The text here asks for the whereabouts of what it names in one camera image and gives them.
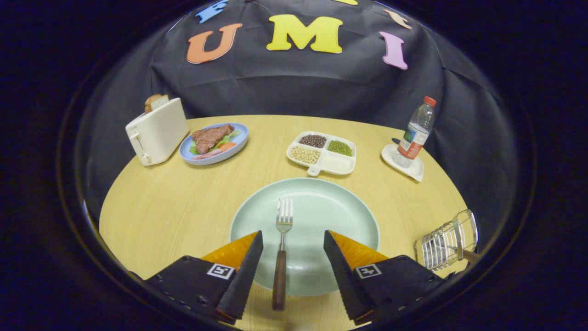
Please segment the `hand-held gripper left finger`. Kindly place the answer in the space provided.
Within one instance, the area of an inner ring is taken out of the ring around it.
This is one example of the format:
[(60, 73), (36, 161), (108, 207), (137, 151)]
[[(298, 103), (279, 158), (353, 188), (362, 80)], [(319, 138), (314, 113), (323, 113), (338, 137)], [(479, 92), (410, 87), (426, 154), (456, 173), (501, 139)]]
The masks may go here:
[(201, 258), (183, 256), (145, 283), (189, 312), (235, 322), (243, 318), (262, 252), (259, 230)]

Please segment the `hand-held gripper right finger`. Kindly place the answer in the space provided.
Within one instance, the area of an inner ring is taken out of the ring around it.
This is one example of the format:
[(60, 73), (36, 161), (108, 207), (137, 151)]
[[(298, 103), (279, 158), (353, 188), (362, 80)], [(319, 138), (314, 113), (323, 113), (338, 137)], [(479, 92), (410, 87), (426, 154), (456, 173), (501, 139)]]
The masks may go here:
[(445, 282), (410, 257), (386, 257), (332, 230), (325, 231), (323, 248), (353, 322), (397, 319)]

